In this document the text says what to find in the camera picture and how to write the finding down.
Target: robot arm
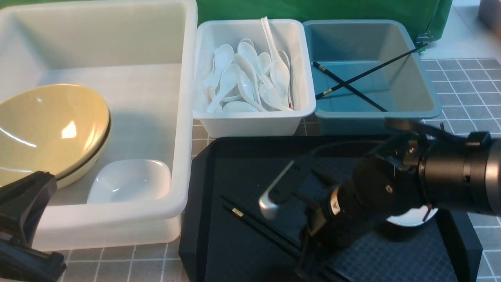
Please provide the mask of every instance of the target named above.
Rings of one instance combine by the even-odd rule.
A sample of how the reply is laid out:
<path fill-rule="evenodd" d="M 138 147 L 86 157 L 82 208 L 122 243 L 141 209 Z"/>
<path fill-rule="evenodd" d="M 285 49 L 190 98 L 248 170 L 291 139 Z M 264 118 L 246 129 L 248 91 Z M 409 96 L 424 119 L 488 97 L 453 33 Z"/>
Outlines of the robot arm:
<path fill-rule="evenodd" d="M 319 151 L 340 145 L 334 143 L 289 163 L 261 196 L 260 208 L 268 219 L 291 197 L 307 203 L 299 276 L 313 276 L 338 251 L 411 208 L 501 215 L 501 140 L 491 139 L 488 132 L 458 137 L 406 120 L 388 119 L 385 124 L 404 133 L 364 156 L 345 182 L 338 184 L 311 168 Z M 294 183 L 311 173 L 325 185 L 324 198 L 297 194 Z"/>

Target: yellow bowl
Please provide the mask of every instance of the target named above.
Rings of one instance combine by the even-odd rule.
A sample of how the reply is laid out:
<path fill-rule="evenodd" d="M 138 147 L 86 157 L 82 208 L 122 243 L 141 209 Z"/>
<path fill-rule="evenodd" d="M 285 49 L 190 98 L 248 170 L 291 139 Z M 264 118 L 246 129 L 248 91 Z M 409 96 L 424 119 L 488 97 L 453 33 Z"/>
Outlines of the yellow bowl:
<path fill-rule="evenodd" d="M 111 117 L 110 117 L 108 130 L 106 130 L 103 141 L 101 142 L 101 144 L 98 146 L 96 151 L 91 155 L 91 157 L 86 162 L 81 164 L 79 167 L 77 167 L 74 171 L 70 172 L 68 175 L 63 176 L 60 179 L 56 178 L 58 189 L 64 188 L 64 187 L 72 184 L 73 182 L 79 180 L 82 176 L 84 176 L 86 173 L 88 173 L 89 170 L 91 170 L 91 168 L 96 164 L 99 157 L 103 154 L 104 149 L 105 149 L 106 145 L 108 144 L 108 141 L 110 140 L 111 124 L 112 124 L 112 122 L 111 122 Z"/>
<path fill-rule="evenodd" d="M 0 187 L 35 171 L 60 178 L 87 161 L 109 123 L 105 100 L 78 85 L 48 85 L 0 104 Z"/>

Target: black tray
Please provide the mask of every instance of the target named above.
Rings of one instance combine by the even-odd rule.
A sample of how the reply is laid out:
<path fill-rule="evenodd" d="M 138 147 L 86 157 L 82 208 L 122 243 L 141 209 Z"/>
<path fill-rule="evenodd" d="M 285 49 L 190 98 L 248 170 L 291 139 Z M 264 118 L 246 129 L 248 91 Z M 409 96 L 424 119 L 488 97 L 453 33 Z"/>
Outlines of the black tray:
<path fill-rule="evenodd" d="M 259 195 L 290 159 L 330 142 L 375 138 L 384 139 L 253 137 L 212 142 L 193 160 L 184 213 L 179 255 L 190 281 L 301 281 L 293 272 L 295 258 L 224 208 L 228 202 L 221 196 L 259 217 Z M 328 152 L 316 165 L 342 181 L 366 151 Z M 287 216 L 271 225 L 299 244 L 303 207 L 292 201 L 286 209 Z M 482 247 L 466 213 L 440 210 L 400 240 L 384 236 L 385 230 L 383 225 L 355 242 L 332 261 L 331 269 L 356 282 L 476 280 Z M 328 270 L 324 273 L 328 279 L 323 280 L 337 281 Z"/>

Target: chopstick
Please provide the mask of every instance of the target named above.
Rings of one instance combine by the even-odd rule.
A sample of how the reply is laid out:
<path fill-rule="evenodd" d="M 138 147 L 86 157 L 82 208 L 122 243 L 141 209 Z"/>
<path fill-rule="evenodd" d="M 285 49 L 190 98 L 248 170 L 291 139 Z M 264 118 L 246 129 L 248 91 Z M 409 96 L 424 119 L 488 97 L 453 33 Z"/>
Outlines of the chopstick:
<path fill-rule="evenodd" d="M 366 102 L 368 102 L 369 104 L 373 105 L 378 110 L 380 110 L 380 111 L 387 111 L 383 107 L 381 107 L 380 105 L 376 104 L 376 102 L 374 102 L 373 100 L 369 99 L 367 96 L 365 96 L 360 91 L 358 91 L 357 89 L 355 89 L 350 84 L 345 84 L 344 80 L 342 80 L 339 76 L 337 76 L 334 73 L 332 73 L 330 70 L 326 69 L 321 64 L 319 64 L 317 62 L 313 62 L 313 66 L 316 67 L 321 72 L 327 74 L 330 78 L 334 79 L 337 83 L 343 84 L 343 86 L 346 87 L 348 90 L 350 90 L 351 92 L 353 92 L 355 95 L 359 96 L 360 98 L 364 99 Z"/>
<path fill-rule="evenodd" d="M 391 63 L 393 63 L 393 62 L 395 62 L 395 61 L 397 61 L 397 60 L 402 59 L 402 58 L 403 58 L 403 57 L 405 57 L 405 56 L 408 56 L 408 55 L 410 55 L 410 54 L 412 54 L 412 53 L 414 53 L 414 52 L 418 51 L 419 49 L 421 49 L 421 48 L 425 47 L 426 45 L 428 45 L 428 43 L 425 43 L 425 44 L 423 44 L 422 46 L 416 47 L 416 48 L 414 48 L 414 49 L 412 49 L 412 50 L 410 50 L 410 51 L 408 51 L 408 52 L 405 52 L 405 53 L 403 53 L 402 55 L 400 55 L 400 56 L 398 56 L 398 57 L 395 57 L 395 58 L 393 58 L 393 59 L 391 59 L 391 60 L 389 60 L 389 61 L 387 61 L 387 62 L 385 62 L 385 63 L 383 63 L 383 64 L 381 64 L 381 65 L 379 65 L 379 66 L 377 66 L 377 67 L 375 67 L 375 68 L 372 68 L 372 69 L 370 69 L 370 70 L 368 70 L 368 71 L 366 71 L 366 72 L 364 72 L 364 73 L 362 73 L 362 74 L 359 74 L 359 75 L 355 76 L 355 77 L 354 77 L 354 78 L 352 78 L 352 79 L 349 79 L 349 80 L 345 81 L 344 83 L 340 83 L 340 84 L 338 84 L 338 85 L 336 85 L 336 86 L 334 86 L 334 87 L 332 87 L 332 88 L 330 88 L 330 89 L 328 89 L 328 90 L 325 90 L 324 92 L 322 92 L 322 93 L 319 93 L 319 94 L 315 95 L 315 99 L 317 99 L 317 100 L 318 100 L 318 99 L 321 99 L 321 98 L 323 98 L 325 95 L 327 95 L 327 94 L 329 94 L 329 93 L 332 93 L 332 92 L 334 92 L 334 91 L 336 91 L 336 90 L 338 90 L 338 89 L 340 89 L 340 88 L 342 88 L 342 87 L 345 87 L 345 85 L 348 85 L 348 84 L 350 84 L 350 83 L 353 83 L 353 82 L 355 82 L 355 81 L 359 80 L 360 78 L 362 78 L 362 77 L 364 77 L 364 76 L 366 76 L 366 75 L 369 75 L 369 74 L 371 74 L 371 73 L 373 73 L 373 72 L 375 72 L 375 71 L 377 71 L 377 70 L 379 70 L 379 69 L 381 69 L 381 68 L 383 68 L 383 67 L 386 67 L 387 65 L 389 65 L 389 64 L 391 64 Z"/>
<path fill-rule="evenodd" d="M 278 232 L 277 230 L 265 225 L 261 220 L 256 218 L 254 215 L 252 215 L 249 212 L 246 212 L 245 209 L 242 209 L 238 207 L 232 200 L 229 198 L 221 195 L 221 197 L 226 200 L 227 202 L 230 203 L 230 205 L 223 203 L 223 207 L 228 210 L 229 212 L 233 213 L 236 217 L 241 219 L 247 226 L 250 228 L 256 230 L 257 232 L 261 233 L 268 239 L 270 239 L 273 242 L 278 243 L 278 247 L 288 253 L 289 255 L 299 258 L 301 257 L 301 251 L 297 248 L 297 245 L 286 235 Z M 285 246 L 284 244 L 280 244 L 280 242 L 286 241 L 289 243 L 289 247 Z M 347 276 L 343 272 L 339 270 L 334 270 L 329 267 L 326 267 L 326 270 L 328 270 L 330 273 L 335 275 L 337 278 L 346 281 L 346 282 L 353 282 L 351 277 Z"/>

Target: spoon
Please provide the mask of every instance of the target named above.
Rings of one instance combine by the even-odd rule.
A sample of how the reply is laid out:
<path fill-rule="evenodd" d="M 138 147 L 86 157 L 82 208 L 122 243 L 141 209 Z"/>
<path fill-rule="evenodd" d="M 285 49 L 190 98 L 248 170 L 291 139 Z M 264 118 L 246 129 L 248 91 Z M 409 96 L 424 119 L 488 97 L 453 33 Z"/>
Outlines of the spoon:
<path fill-rule="evenodd" d="M 214 71 L 215 71 L 215 64 L 216 64 L 216 57 L 212 59 L 212 70 L 210 71 L 209 75 L 203 80 L 203 89 L 207 89 L 210 86 L 210 83 L 212 82 L 212 77 L 214 76 Z"/>
<path fill-rule="evenodd" d="M 259 112 L 259 110 L 249 103 L 235 101 L 224 105 L 222 112 Z"/>
<path fill-rule="evenodd" d="M 240 40 L 240 42 L 238 44 L 240 44 L 242 42 L 247 42 L 254 48 L 254 42 L 252 42 L 252 40 L 250 40 L 249 38 L 244 38 L 244 39 Z"/>
<path fill-rule="evenodd" d="M 238 90 L 240 91 L 240 95 L 242 95 L 243 99 L 247 103 L 258 109 L 259 111 L 266 111 L 265 108 L 263 108 L 256 102 L 256 100 L 254 100 L 254 91 L 251 81 L 249 80 L 249 77 L 245 74 L 245 72 L 242 70 L 240 71 L 240 77 L 237 84 L 238 84 Z"/>
<path fill-rule="evenodd" d="M 235 52 L 233 51 L 233 47 L 228 44 L 221 45 L 221 47 L 214 51 L 215 70 L 210 82 L 211 88 L 217 88 L 221 78 L 221 73 L 233 62 L 234 56 Z"/>
<path fill-rule="evenodd" d="M 207 112 L 214 112 L 216 108 L 221 103 L 222 99 L 235 88 L 238 82 L 238 74 L 240 73 L 240 67 L 237 64 L 230 64 L 226 67 L 221 74 L 221 86 L 219 87 L 219 92 L 214 97 L 214 100 L 207 107 Z"/>
<path fill-rule="evenodd" d="M 291 74 L 285 63 L 280 59 L 280 55 L 273 40 L 272 30 L 270 29 L 270 24 L 268 23 L 268 17 L 262 18 L 261 23 L 265 30 L 266 41 L 268 41 L 268 47 L 270 49 L 270 54 L 272 57 L 270 77 L 272 79 L 273 85 L 278 89 L 280 93 L 280 100 L 282 104 L 289 106 L 289 103 L 287 101 L 287 89 L 291 80 Z"/>
<path fill-rule="evenodd" d="M 230 93 L 228 93 L 223 99 L 221 102 L 223 103 L 230 103 L 230 102 L 233 102 L 233 101 L 238 101 L 240 100 L 241 96 L 240 96 L 240 93 L 235 93 L 233 92 L 233 96 L 229 96 Z M 215 89 L 209 89 L 209 97 L 211 100 L 214 100 L 214 98 L 216 97 L 216 93 L 215 93 Z"/>
<path fill-rule="evenodd" d="M 262 52 L 258 56 L 258 66 L 261 72 L 264 75 L 268 75 L 270 73 L 272 58 L 268 52 Z"/>
<path fill-rule="evenodd" d="M 238 47 L 236 48 L 236 52 L 238 54 L 241 54 L 242 56 L 244 56 L 248 61 L 249 63 L 252 65 L 252 67 L 254 68 L 255 72 L 256 72 L 256 75 L 259 77 L 259 79 L 264 83 L 266 84 L 267 87 L 273 87 L 273 85 L 271 84 L 270 80 L 265 78 L 265 75 L 264 73 L 261 71 L 261 69 L 259 68 L 259 64 L 258 64 L 258 53 L 256 52 L 256 50 L 254 49 L 254 47 L 252 47 L 249 43 L 247 42 L 242 42 L 238 45 Z"/>
<path fill-rule="evenodd" d="M 235 59 L 235 63 L 240 66 L 242 71 L 247 75 L 247 77 L 253 83 L 253 85 L 254 85 L 254 90 L 253 90 L 254 101 L 256 101 L 259 104 L 259 106 L 261 106 L 262 105 L 261 98 L 259 97 L 259 93 L 258 93 L 258 79 L 256 78 L 255 69 L 252 67 L 251 63 L 249 63 L 249 61 L 244 56 L 242 56 L 240 53 L 236 53 L 234 59 Z"/>
<path fill-rule="evenodd" d="M 279 99 L 279 95 L 277 93 L 277 89 L 266 88 L 264 84 L 261 84 L 259 87 L 259 96 L 265 102 L 266 105 L 281 111 L 292 111 L 289 107 L 284 106 Z"/>
<path fill-rule="evenodd" d="M 289 69 L 289 73 L 292 75 L 291 62 L 289 60 L 289 57 L 287 56 L 287 53 L 284 50 L 280 50 L 279 55 L 280 55 L 280 58 L 282 59 L 282 61 L 287 65 L 287 68 Z M 289 79 L 289 85 L 287 86 L 287 102 L 289 103 L 289 108 L 294 109 L 294 107 L 292 106 L 290 79 Z"/>

